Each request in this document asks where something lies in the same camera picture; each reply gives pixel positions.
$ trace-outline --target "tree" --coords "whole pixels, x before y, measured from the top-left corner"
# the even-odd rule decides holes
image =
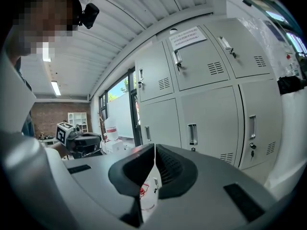
[[[116,98],[118,98],[118,96],[113,95],[113,94],[111,94],[111,93],[108,93],[108,94],[107,94],[107,101],[108,101],[108,102],[111,102],[112,100],[115,100]]]
[[[134,84],[134,88],[136,89],[136,76],[135,74],[133,75],[133,84]],[[127,93],[128,92],[128,78],[125,78],[124,79],[124,85],[125,87],[124,88],[120,88],[120,90],[123,92],[123,93]]]

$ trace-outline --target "ceiling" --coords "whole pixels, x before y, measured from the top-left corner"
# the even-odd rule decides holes
[[[94,88],[115,57],[137,35],[187,8],[206,0],[80,0],[82,7],[92,2],[100,13],[91,29],[80,26],[43,62],[42,55],[22,58],[24,78],[34,94],[54,98],[50,81],[57,81],[63,96],[84,97]]]

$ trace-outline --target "metal locker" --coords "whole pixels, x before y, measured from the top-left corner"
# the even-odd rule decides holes
[[[140,118],[143,144],[164,144],[181,148],[175,99],[142,106]]]
[[[275,80],[247,82],[239,87],[245,114],[240,169],[245,169],[276,156],[282,133],[282,104]]]
[[[225,65],[206,33],[199,30],[207,38],[205,41],[188,45],[174,51],[167,39],[168,48],[172,54],[172,61],[176,72],[179,90],[229,80]],[[181,58],[181,66],[176,65],[174,58]]]
[[[254,36],[238,19],[205,24],[224,50],[236,78],[270,73],[270,63]]]
[[[141,102],[174,92],[162,42],[142,52],[135,66]]]
[[[185,95],[181,98],[187,142],[183,147],[234,164],[238,114],[232,87]]]

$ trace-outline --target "locker vent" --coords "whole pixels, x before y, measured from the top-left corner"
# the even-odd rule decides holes
[[[224,153],[221,154],[220,159],[226,161],[227,163],[232,163],[234,153]]]
[[[208,68],[209,68],[211,75],[224,72],[222,64],[220,62],[210,63],[210,64],[208,64]]]
[[[275,143],[276,143],[276,142],[273,142],[273,143],[271,143],[271,144],[268,145],[268,148],[267,148],[267,155],[269,155],[270,153],[274,152]]]
[[[159,89],[160,90],[166,89],[168,87],[169,87],[169,80],[168,80],[168,78],[159,80]]]
[[[258,67],[265,67],[266,66],[262,56],[254,56],[254,59],[255,59],[257,65],[258,65]]]

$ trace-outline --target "white box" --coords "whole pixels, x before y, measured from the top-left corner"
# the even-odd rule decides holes
[[[124,151],[124,144],[122,140],[111,140],[106,142],[106,152],[107,154]]]

